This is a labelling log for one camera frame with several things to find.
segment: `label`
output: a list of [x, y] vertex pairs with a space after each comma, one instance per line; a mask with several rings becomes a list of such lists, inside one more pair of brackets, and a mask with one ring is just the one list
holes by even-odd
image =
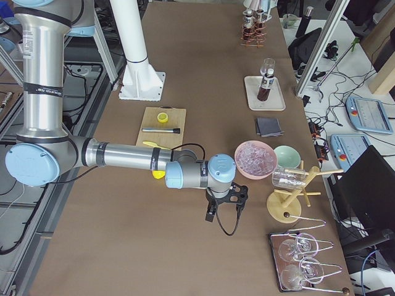
[[246, 15], [244, 17], [243, 27], [245, 27], [245, 28], [252, 28], [252, 16]]
[[260, 87], [261, 88], [272, 88], [273, 82], [274, 82], [274, 77], [269, 78], [269, 77], [264, 76]]
[[24, 30], [23, 31], [23, 58], [32, 59], [34, 54], [34, 37], [33, 32]]
[[44, 86], [40, 84], [24, 82], [23, 90], [29, 94], [47, 94], [48, 96], [63, 97], [63, 88]]
[[209, 185], [209, 168], [207, 167], [209, 162], [203, 160], [200, 163], [200, 188], [207, 188]]

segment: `wooden stand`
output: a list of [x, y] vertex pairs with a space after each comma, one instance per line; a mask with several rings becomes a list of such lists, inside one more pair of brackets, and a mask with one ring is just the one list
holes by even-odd
[[[300, 173], [297, 170], [286, 169], [288, 173]], [[342, 173], [343, 170], [331, 170], [331, 171], [320, 171], [317, 166], [313, 166], [310, 171], [307, 173], [305, 186], [302, 189], [294, 189], [291, 192], [286, 190], [278, 190], [275, 189], [272, 194], [269, 195], [266, 206], [269, 214], [279, 222], [282, 223], [293, 223], [297, 221], [297, 217], [299, 217], [302, 213], [301, 203], [296, 198], [299, 195], [303, 195], [306, 204], [308, 207], [311, 206], [308, 195], [319, 195], [320, 192], [306, 192], [305, 188], [309, 183], [319, 175], [327, 175], [334, 173]], [[291, 216], [286, 218], [284, 217], [284, 212], [288, 212]]]

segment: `table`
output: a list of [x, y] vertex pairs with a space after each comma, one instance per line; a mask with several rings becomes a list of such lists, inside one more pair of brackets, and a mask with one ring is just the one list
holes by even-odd
[[[268, 23], [266, 46], [241, 46], [243, 6], [153, 2], [143, 28], [150, 63], [166, 71], [160, 102], [109, 98], [95, 137], [134, 144], [146, 106], [186, 108], [184, 142], [197, 142], [207, 157], [233, 155], [256, 135], [256, 117], [277, 117], [285, 135], [264, 139], [272, 147], [294, 146], [305, 166], [317, 164], [302, 102], [294, 96], [291, 61], [278, 16]], [[252, 112], [243, 85], [258, 75], [265, 57], [276, 60], [286, 103], [283, 112]], [[199, 189], [167, 189], [150, 171], [105, 167], [77, 181], [60, 218], [30, 295], [279, 295], [267, 234], [289, 225], [268, 214], [270, 178], [253, 181], [233, 237], [204, 221], [207, 201]], [[318, 178], [309, 186], [325, 192]], [[310, 233], [335, 242], [319, 259], [345, 268], [325, 194], [314, 197], [303, 215], [327, 220]], [[233, 207], [220, 207], [224, 227], [235, 222]], [[347, 271], [321, 288], [351, 288]]]

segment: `white pole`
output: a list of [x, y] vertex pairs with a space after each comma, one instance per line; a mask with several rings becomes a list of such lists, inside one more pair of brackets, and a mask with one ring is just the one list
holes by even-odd
[[110, 0], [110, 3], [127, 59], [120, 98], [159, 101], [164, 73], [156, 73], [149, 64], [137, 1]]

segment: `blue joint cap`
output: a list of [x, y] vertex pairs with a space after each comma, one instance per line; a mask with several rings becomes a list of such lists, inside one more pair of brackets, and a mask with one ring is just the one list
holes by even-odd
[[230, 183], [236, 176], [236, 163], [227, 154], [214, 155], [209, 160], [209, 173], [221, 183]]
[[13, 0], [13, 2], [23, 7], [41, 7], [54, 2], [54, 0]]
[[166, 163], [166, 186], [168, 188], [181, 189], [183, 187], [184, 178], [183, 170], [178, 162]]
[[60, 174], [56, 158], [39, 145], [20, 143], [6, 154], [8, 172], [28, 186], [41, 186], [52, 182]]
[[94, 31], [94, 26], [73, 27], [67, 35], [73, 37], [92, 37], [94, 35]]

